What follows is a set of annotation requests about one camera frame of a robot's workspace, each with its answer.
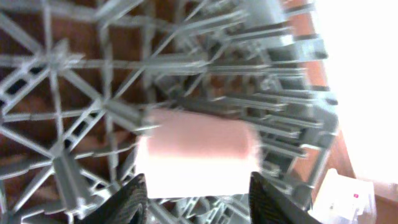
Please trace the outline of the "pink cup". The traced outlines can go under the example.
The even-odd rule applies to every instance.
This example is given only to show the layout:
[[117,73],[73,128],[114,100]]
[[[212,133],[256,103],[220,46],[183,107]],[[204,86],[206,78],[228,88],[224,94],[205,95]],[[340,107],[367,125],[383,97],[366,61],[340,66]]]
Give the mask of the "pink cup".
[[259,171],[260,140],[249,123],[194,112],[155,109],[157,127],[141,136],[136,172],[149,198],[246,194]]

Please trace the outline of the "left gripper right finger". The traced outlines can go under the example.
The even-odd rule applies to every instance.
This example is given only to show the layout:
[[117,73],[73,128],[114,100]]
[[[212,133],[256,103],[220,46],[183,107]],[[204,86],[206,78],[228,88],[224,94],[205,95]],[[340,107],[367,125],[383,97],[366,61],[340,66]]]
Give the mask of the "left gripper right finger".
[[249,213],[252,224],[321,224],[258,172],[251,172]]

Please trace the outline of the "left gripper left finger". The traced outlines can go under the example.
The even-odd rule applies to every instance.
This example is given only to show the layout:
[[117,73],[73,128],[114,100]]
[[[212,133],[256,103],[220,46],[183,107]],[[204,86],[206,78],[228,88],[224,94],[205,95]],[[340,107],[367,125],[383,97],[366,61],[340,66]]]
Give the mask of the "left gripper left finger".
[[78,224],[146,224],[146,177],[138,174]]

